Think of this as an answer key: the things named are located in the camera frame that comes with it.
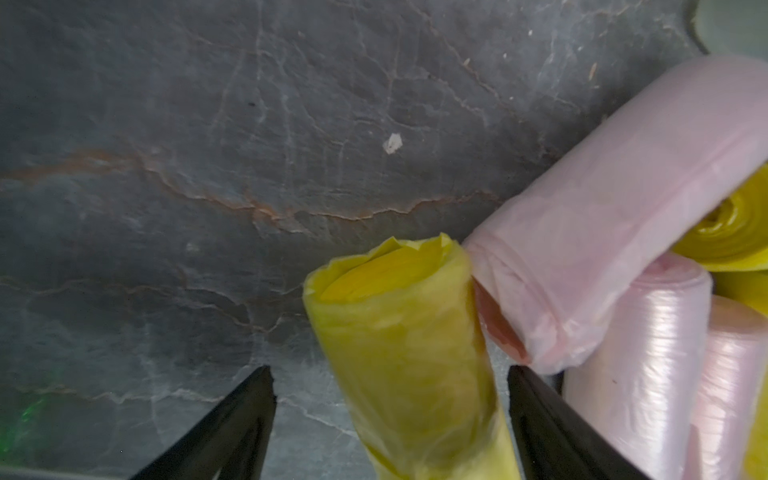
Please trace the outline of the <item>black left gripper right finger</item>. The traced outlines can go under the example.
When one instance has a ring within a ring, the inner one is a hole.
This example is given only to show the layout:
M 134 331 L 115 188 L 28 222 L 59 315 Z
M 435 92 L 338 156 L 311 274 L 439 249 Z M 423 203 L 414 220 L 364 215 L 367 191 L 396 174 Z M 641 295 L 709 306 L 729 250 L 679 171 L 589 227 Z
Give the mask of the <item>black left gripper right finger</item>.
M 648 480 L 532 370 L 512 366 L 507 384 L 526 479 Z

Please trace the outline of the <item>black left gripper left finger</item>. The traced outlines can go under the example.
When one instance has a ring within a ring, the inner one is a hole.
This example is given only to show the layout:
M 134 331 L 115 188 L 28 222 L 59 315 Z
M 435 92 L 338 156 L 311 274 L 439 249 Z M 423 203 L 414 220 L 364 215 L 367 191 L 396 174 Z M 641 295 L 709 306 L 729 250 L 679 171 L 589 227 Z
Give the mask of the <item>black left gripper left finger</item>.
M 258 479 L 276 407 L 271 369 L 261 366 L 133 478 Z

